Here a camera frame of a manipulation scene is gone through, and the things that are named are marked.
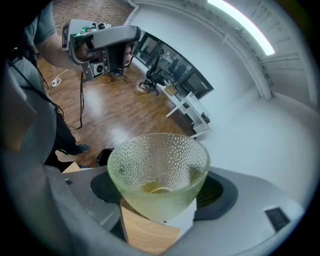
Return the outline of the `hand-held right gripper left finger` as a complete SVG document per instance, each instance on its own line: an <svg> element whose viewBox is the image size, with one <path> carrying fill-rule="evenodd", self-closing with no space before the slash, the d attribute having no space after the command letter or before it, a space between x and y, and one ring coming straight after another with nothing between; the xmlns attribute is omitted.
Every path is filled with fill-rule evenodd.
<svg viewBox="0 0 320 256"><path fill-rule="evenodd" d="M112 234L118 227L122 234L120 207L105 202L91 190L91 181L107 172L107 167L60 173L46 167L51 193L66 225L74 248L126 248L124 238Z"/></svg>

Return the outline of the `white power strip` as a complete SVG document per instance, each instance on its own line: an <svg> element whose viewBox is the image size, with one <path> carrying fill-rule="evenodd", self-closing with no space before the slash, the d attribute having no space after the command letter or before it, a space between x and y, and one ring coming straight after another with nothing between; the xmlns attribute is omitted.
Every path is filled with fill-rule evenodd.
<svg viewBox="0 0 320 256"><path fill-rule="evenodd" d="M62 82L62 79L61 79L61 75L64 74L66 71L68 71L68 69L64 70L63 72L61 72L60 74L58 74L51 82L51 87L52 88L55 88L57 87L61 82Z"/></svg>

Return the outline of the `person's grey shirt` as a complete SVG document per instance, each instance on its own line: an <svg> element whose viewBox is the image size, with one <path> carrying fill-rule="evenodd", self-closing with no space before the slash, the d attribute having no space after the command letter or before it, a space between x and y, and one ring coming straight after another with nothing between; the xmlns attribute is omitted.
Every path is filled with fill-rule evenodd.
<svg viewBox="0 0 320 256"><path fill-rule="evenodd" d="M6 56L9 70L20 92L35 111L35 118L26 132L21 149L35 154L43 164L54 147L57 113L56 106L46 94L44 78L37 68L36 46L55 32L53 4L49 3L33 22L24 28L19 40Z"/></svg>

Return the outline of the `long ceiling light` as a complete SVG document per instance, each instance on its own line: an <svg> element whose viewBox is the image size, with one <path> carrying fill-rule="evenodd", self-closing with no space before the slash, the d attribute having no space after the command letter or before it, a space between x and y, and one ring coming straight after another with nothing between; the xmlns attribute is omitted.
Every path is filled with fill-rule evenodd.
<svg viewBox="0 0 320 256"><path fill-rule="evenodd" d="M236 20L247 32L255 39L255 41L262 48L266 56L275 54L275 50L266 36L261 30L242 12L230 5L224 0L207 0L209 4L220 9L234 20Z"/></svg>

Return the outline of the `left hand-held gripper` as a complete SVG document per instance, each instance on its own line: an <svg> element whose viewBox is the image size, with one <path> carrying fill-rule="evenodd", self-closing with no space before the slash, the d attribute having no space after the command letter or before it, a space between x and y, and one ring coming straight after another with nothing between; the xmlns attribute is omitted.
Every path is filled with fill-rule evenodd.
<svg viewBox="0 0 320 256"><path fill-rule="evenodd" d="M86 35L93 34L94 49L103 49L121 43L135 43L141 36L138 26L122 25L110 27L108 23L71 19L62 29L62 50L68 53L74 66L81 67L86 80L93 80L109 70L108 51L102 50L103 59L80 60L76 50L83 44Z"/></svg>

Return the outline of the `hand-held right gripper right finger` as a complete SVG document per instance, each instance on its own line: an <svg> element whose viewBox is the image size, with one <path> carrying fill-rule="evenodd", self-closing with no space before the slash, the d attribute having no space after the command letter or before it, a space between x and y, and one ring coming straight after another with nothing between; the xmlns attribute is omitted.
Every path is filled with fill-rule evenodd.
<svg viewBox="0 0 320 256"><path fill-rule="evenodd" d="M211 167L223 192L216 219L196 220L173 254L270 254L292 233L304 204L263 178Z"/></svg>

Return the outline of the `person's black trousers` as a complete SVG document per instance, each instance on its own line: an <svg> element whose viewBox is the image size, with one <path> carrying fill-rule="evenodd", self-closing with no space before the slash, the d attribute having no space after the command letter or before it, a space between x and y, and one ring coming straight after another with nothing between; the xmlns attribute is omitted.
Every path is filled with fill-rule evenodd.
<svg viewBox="0 0 320 256"><path fill-rule="evenodd" d="M56 155L56 151L63 152L66 155L77 155L79 153L76 139L64 121L63 115L59 112L56 112L56 134L54 144L45 161L45 165L55 167L62 173L72 164L72 161L60 161Z"/></svg>

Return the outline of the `yellow open box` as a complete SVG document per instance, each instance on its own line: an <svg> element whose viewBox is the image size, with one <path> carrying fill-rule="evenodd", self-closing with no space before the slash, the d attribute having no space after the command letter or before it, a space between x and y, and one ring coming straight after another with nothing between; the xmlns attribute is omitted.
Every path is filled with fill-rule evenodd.
<svg viewBox="0 0 320 256"><path fill-rule="evenodd" d="M177 93L177 89L172 85L169 84L164 88L164 91L170 96L173 97Z"/></svg>

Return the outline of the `textured clear glass cup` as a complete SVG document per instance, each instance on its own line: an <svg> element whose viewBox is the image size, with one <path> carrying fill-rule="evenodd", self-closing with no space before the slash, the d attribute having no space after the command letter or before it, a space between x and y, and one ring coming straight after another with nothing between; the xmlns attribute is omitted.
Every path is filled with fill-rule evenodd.
<svg viewBox="0 0 320 256"><path fill-rule="evenodd" d="M210 167L207 149L188 136L152 133L130 139L112 151L109 176L125 201L156 222L180 215L201 190ZM156 181L172 190L146 193L141 187Z"/></svg>

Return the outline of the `person's left forearm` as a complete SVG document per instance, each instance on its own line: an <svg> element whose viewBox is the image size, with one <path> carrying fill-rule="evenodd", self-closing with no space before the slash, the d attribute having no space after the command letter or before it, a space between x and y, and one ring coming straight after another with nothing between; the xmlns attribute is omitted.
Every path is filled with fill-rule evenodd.
<svg viewBox="0 0 320 256"><path fill-rule="evenodd" d="M43 58L57 68L75 70L76 66L70 61L69 55L62 49L62 37L57 32L36 45Z"/></svg>

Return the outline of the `white bin black liner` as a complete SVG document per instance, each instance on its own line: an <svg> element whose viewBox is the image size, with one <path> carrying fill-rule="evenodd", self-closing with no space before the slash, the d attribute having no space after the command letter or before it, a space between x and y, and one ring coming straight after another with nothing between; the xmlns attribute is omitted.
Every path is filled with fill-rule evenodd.
<svg viewBox="0 0 320 256"><path fill-rule="evenodd" d="M103 149L96 159L96 165L98 167L106 166L108 164L108 159L115 148L105 148Z"/></svg>

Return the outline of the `person's left hand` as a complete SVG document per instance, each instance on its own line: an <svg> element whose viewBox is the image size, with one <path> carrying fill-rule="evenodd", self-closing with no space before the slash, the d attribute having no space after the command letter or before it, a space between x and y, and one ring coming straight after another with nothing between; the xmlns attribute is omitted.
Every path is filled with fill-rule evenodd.
<svg viewBox="0 0 320 256"><path fill-rule="evenodd" d="M94 50L94 43L90 41L84 41L76 50L76 58L81 62L87 62L91 60L99 60L101 58L101 52Z"/></svg>

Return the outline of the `white desk with drawer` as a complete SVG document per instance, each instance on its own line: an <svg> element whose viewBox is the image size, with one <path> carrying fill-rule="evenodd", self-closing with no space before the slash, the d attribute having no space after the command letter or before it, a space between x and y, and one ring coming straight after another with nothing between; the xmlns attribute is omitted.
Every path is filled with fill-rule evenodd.
<svg viewBox="0 0 320 256"><path fill-rule="evenodd" d="M195 139L203 134L205 134L206 132L210 131L211 128L209 126L209 123L205 123L205 121L202 119L201 114L205 113L205 108L203 107L203 105L200 103L200 101L196 98L196 96L190 92L187 94L186 97L184 97L179 103L177 103L175 105L175 108L173 108L173 110L171 110L166 117L168 118L170 115L172 115L175 111L177 111L179 108L181 108L184 104L188 104L189 109L191 109L194 114L197 117L197 121L200 121L200 123L204 126L204 129L202 131L196 132L194 135L192 135L190 138Z"/></svg>

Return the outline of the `black office chair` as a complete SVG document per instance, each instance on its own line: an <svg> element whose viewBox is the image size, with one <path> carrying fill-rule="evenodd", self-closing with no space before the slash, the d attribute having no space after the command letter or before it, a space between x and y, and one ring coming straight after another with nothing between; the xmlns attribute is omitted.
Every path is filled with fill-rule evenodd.
<svg viewBox="0 0 320 256"><path fill-rule="evenodd" d="M124 50L120 48L112 49L109 52L109 73L112 82L116 80L116 77L120 77L124 81L127 80L127 77L124 75L124 56Z"/></svg>
<svg viewBox="0 0 320 256"><path fill-rule="evenodd" d="M179 60L174 59L172 64L169 66L169 75L175 80L179 81L182 75L185 73L186 67L184 65L179 65Z"/></svg>
<svg viewBox="0 0 320 256"><path fill-rule="evenodd" d="M146 72L146 79L141 81L138 86L145 85L146 92L149 94L151 90L156 92L156 95L159 95L159 91L157 89L157 84L161 86L165 86L165 79L164 77L157 72L158 64L160 61L161 55L159 53L156 54L156 60L151 68Z"/></svg>

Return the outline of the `wooden table white legs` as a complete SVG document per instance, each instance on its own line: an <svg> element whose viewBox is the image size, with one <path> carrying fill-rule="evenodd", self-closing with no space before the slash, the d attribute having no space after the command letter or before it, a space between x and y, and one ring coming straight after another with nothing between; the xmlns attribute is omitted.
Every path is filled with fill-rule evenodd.
<svg viewBox="0 0 320 256"><path fill-rule="evenodd" d="M63 174L86 169L92 168L79 168L76 163L72 163ZM156 222L138 213L122 198L108 171L96 176L91 181L90 188L104 202L119 206L123 233L118 234L117 226L111 230L111 233L123 238L131 247L140 251L160 255L175 244L193 225L197 209L195 201L175 218L165 222Z"/></svg>

